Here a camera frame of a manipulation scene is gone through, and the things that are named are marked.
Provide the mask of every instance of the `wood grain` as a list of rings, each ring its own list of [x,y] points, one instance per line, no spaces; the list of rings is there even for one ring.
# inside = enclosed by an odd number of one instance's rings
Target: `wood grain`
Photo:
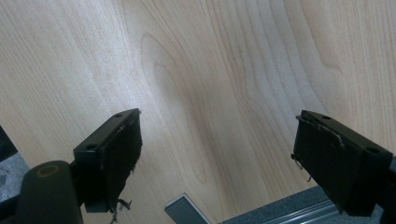
[[[139,107],[120,223],[172,223],[182,192],[220,222],[315,185],[302,109],[396,152],[395,22],[391,0],[2,1],[0,124],[33,167]]]

